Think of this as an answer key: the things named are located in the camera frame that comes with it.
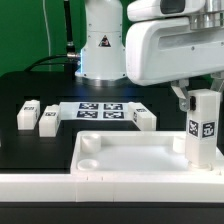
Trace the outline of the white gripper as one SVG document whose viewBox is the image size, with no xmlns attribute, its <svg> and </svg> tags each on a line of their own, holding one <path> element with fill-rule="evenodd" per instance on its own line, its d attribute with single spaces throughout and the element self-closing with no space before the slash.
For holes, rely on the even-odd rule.
<svg viewBox="0 0 224 224">
<path fill-rule="evenodd" d="M 126 71 L 138 85 L 172 81 L 180 110 L 188 111 L 184 78 L 212 73 L 211 90 L 224 91 L 224 28 L 191 30 L 187 17 L 136 23 L 126 35 Z"/>
</svg>

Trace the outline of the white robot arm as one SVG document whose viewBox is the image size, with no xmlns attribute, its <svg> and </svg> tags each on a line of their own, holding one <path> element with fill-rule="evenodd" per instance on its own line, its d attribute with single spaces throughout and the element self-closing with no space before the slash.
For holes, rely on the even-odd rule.
<svg viewBox="0 0 224 224">
<path fill-rule="evenodd" d="M 193 107 L 188 79 L 209 74 L 224 91 L 224 0 L 135 0 L 122 34 L 120 0 L 84 0 L 87 41 L 76 76 L 93 85 L 125 77 L 138 85 L 169 82 L 183 111 Z"/>
</svg>

